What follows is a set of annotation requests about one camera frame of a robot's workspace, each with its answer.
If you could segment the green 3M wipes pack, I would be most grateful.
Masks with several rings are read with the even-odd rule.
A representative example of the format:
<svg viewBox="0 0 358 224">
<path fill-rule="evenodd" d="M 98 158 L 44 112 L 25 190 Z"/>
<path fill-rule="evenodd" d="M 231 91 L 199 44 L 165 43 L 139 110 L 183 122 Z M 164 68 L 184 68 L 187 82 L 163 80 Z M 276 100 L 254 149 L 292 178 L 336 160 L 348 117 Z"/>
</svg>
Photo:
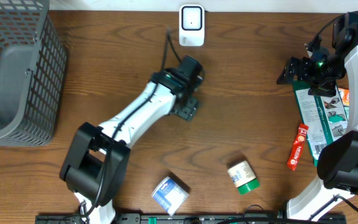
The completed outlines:
<svg viewBox="0 0 358 224">
<path fill-rule="evenodd" d="M 349 108 L 343 105 L 338 88 L 335 96 L 326 97 L 309 95 L 305 82 L 295 81 L 292 87 L 301 120 L 309 127 L 308 146 L 317 165 L 323 148 L 346 133 Z"/>
</svg>

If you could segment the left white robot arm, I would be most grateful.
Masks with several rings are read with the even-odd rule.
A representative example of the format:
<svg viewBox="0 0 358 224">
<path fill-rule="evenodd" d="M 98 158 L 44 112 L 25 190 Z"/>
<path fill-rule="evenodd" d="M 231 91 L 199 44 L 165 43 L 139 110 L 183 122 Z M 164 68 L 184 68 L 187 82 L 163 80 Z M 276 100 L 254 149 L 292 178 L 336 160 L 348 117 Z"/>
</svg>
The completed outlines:
<svg viewBox="0 0 358 224">
<path fill-rule="evenodd" d="M 191 120 L 198 109 L 193 93 L 202 84 L 202 65 L 185 56 L 177 68 L 154 73 L 143 92 L 113 118 L 76 131 L 60 179 L 80 202 L 80 223 L 112 223 L 112 200 L 124 180 L 133 145 L 160 118 Z"/>
</svg>

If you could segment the green lid beige jar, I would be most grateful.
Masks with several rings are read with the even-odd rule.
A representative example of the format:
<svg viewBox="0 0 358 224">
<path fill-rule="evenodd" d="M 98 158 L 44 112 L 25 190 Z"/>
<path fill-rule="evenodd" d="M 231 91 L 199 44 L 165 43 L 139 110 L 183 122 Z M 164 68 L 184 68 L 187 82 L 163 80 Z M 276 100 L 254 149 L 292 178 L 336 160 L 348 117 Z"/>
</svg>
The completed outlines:
<svg viewBox="0 0 358 224">
<path fill-rule="evenodd" d="M 260 186 L 254 171 L 247 161 L 242 161 L 227 170 L 233 184 L 241 195 L 247 194 Z"/>
</svg>

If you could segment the blue white round tub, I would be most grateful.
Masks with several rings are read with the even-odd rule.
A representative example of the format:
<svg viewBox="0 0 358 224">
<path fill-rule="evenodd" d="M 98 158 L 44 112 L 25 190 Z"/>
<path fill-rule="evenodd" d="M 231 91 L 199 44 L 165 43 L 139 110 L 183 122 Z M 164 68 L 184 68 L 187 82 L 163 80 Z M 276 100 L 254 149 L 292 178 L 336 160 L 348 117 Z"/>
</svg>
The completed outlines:
<svg viewBox="0 0 358 224">
<path fill-rule="evenodd" d="M 151 197 L 170 216 L 176 213 L 188 196 L 189 193 L 170 177 L 164 178 L 151 194 Z"/>
</svg>

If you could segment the red stick packet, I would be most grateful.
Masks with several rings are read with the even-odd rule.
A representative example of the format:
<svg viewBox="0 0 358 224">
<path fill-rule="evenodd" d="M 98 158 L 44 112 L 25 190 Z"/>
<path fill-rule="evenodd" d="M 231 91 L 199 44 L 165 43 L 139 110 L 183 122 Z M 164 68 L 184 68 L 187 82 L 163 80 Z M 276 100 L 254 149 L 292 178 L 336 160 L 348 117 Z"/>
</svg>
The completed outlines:
<svg viewBox="0 0 358 224">
<path fill-rule="evenodd" d="M 294 139 L 291 154 L 287 161 L 287 167 L 292 171 L 296 171 L 298 166 L 301 154 L 303 152 L 303 146 L 306 142 L 308 128 L 309 127 L 303 123 L 300 123 L 299 125 L 298 133 Z"/>
</svg>

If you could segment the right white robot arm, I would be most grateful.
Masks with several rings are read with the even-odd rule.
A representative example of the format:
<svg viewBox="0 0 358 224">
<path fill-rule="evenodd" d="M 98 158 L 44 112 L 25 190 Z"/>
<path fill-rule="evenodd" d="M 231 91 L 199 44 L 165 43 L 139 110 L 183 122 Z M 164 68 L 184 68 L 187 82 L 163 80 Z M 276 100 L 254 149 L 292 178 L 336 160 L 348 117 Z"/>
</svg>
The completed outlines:
<svg viewBox="0 0 358 224">
<path fill-rule="evenodd" d="M 308 94 L 334 97 L 336 80 L 348 77 L 350 114 L 344 135 L 322 149 L 317 176 L 301 194 L 287 202 L 285 216 L 317 221 L 340 202 L 358 195 L 358 23 L 333 34 L 335 54 L 308 46 L 309 56 L 291 58 L 277 84 L 304 82 Z"/>
</svg>

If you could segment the orange small packet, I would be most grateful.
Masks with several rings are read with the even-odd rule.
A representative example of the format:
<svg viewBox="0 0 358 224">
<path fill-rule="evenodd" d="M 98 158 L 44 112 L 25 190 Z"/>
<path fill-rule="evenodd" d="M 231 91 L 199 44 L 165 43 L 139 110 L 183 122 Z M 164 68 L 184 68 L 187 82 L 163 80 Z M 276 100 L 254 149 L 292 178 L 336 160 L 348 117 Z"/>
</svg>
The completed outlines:
<svg viewBox="0 0 358 224">
<path fill-rule="evenodd" d="M 339 94 L 344 106 L 349 107 L 350 100 L 349 100 L 349 90 L 344 88 L 338 88 Z"/>
</svg>

